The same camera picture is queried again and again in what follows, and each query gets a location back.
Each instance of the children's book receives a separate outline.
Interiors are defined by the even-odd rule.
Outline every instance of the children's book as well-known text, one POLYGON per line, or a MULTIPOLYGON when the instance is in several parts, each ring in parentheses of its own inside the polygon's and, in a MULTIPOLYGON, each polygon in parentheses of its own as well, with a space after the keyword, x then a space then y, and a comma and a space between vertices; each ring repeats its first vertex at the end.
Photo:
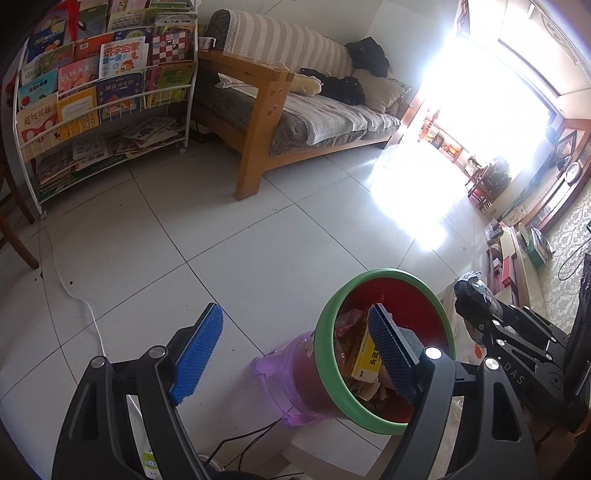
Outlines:
POLYGON ((99 78, 145 67, 150 46, 144 40, 144 37, 135 37, 104 44, 100 48, 99 78))
POLYGON ((140 8, 138 10, 126 10, 124 12, 112 14, 109 18, 107 32, 114 32, 132 27, 141 27, 144 25, 147 12, 148 10, 146 8, 140 8))
POLYGON ((79 161, 90 157, 91 155, 106 153, 107 150, 108 148, 105 137, 101 135, 94 135, 78 142, 74 142, 72 145, 72 157, 74 160, 79 161))
POLYGON ((31 35, 28 43, 28 57, 27 61, 31 62, 42 53, 55 50, 63 46, 64 35, 66 29, 66 21, 62 20, 56 24, 51 25, 39 33, 31 35))
POLYGON ((17 133, 20 144, 39 135, 33 143, 22 149, 25 160, 29 161, 61 143, 59 129, 42 135, 57 122, 57 92, 17 113, 17 133))
MULTIPOLYGON (((101 80, 96 84, 98 103, 104 105, 119 99, 137 95, 144 91, 144 74, 129 73, 118 77, 101 80)), ((122 100, 100 110, 100 121, 109 121, 139 109, 140 98, 122 100)))
POLYGON ((96 88, 91 87, 74 93, 57 102, 58 121, 72 120, 60 127, 63 140, 75 137, 99 125, 97 111, 85 113, 96 106, 96 88))
POLYGON ((99 77, 99 56, 70 63, 58 70, 57 91, 67 92, 99 77))
POLYGON ((112 33, 103 33, 96 37, 84 38, 76 42, 76 48, 74 52, 74 59, 84 60, 88 57, 100 54, 100 47, 103 43, 109 43, 113 41, 112 33))
POLYGON ((135 27, 118 30, 113 36, 113 40, 129 40, 130 38, 144 37, 146 43, 152 40, 152 27, 135 27))
POLYGON ((60 69, 74 61, 74 44, 69 43, 63 47, 39 55, 39 75, 50 70, 60 69))
POLYGON ((108 4, 98 5, 78 13, 78 39, 95 37, 107 32, 108 4))
POLYGON ((46 185, 51 180, 70 170, 73 164, 72 151, 68 148, 63 148, 53 155, 44 158, 37 168, 39 183, 42 186, 46 185))
POLYGON ((56 91, 57 70, 52 70, 18 89, 18 106, 26 108, 56 91))
POLYGON ((146 6, 147 0, 113 0, 111 15, 125 10, 138 10, 146 6))
POLYGON ((187 32, 155 35, 152 38, 152 65, 185 60, 189 43, 187 32))
POLYGON ((39 77, 39 57, 21 68, 21 85, 26 85, 39 77))
POLYGON ((139 125, 128 128, 121 134, 121 136, 123 138, 129 138, 130 140, 133 140, 137 143, 143 143, 152 135, 164 130, 173 123, 174 118, 166 116, 153 116, 139 125))

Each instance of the wooden chair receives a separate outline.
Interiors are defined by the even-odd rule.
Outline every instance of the wooden chair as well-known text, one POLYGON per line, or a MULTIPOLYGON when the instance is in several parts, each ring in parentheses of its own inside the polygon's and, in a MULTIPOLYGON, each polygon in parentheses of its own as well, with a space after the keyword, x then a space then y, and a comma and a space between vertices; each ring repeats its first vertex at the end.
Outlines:
MULTIPOLYGON (((27 221, 33 224, 35 222, 35 218, 33 215, 31 215, 31 212, 29 212, 29 209, 27 208, 21 193, 18 191, 17 184, 14 182, 14 177, 10 171, 10 166, 8 165, 8 160, 6 158, 6 152, 4 151, 4 145, 0 137, 0 189, 4 185, 4 180, 6 180, 10 192, 3 199, 0 199, 0 208, 6 205, 11 199, 14 199, 27 221)), ((23 245, 21 239, 19 239, 18 235, 16 235, 2 213, 0 213, 0 232, 2 232, 3 235, 2 239, 0 239, 0 248, 2 248, 5 243, 10 243, 21 256, 21 258, 27 262, 33 270, 39 268, 39 262, 37 259, 30 253, 27 247, 23 245)))

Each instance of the yellow box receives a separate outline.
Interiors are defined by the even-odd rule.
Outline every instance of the yellow box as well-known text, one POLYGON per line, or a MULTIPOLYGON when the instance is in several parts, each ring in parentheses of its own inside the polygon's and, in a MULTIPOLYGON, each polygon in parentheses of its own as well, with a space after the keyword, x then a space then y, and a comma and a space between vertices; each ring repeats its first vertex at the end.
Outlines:
POLYGON ((356 331, 352 333, 352 345, 345 371, 357 380, 374 383, 378 379, 382 358, 369 335, 367 318, 364 318, 360 324, 356 325, 359 328, 355 328, 356 331))

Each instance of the chair leg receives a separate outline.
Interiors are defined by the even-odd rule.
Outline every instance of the chair leg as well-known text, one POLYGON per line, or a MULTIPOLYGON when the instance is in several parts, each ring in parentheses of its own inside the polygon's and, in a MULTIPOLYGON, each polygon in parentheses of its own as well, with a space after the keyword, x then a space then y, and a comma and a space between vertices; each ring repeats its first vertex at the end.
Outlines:
POLYGON ((10 169, 8 168, 8 166, 5 169, 5 174, 6 174, 6 183, 8 183, 8 188, 10 189, 10 192, 12 193, 12 196, 14 198, 14 201, 17 203, 18 207, 21 209, 22 214, 25 216, 25 218, 28 220, 28 222, 30 224, 34 224, 35 223, 35 217, 33 217, 33 215, 31 215, 31 212, 29 211, 29 209, 27 208, 27 205, 25 204, 25 200, 23 200, 21 192, 18 191, 18 187, 17 184, 14 182, 14 177, 12 176, 12 173, 10 172, 10 169))
POLYGON ((27 250, 27 247, 23 245, 21 239, 14 233, 14 230, 12 230, 11 226, 8 224, 4 218, 4 215, 2 214, 0 214, 0 232, 3 233, 4 237, 6 237, 12 247, 33 270, 39 268, 39 262, 37 259, 31 254, 29 250, 27 250))

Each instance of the wooden armrest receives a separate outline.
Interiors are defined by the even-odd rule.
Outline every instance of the wooden armrest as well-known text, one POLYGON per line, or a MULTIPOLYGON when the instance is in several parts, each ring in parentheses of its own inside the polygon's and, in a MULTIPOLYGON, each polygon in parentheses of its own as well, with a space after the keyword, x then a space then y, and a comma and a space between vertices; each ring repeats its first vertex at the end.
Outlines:
POLYGON ((287 69, 271 67, 256 60, 217 50, 199 50, 199 67, 223 73, 249 85, 260 87, 265 82, 285 79, 291 83, 294 73, 287 69))

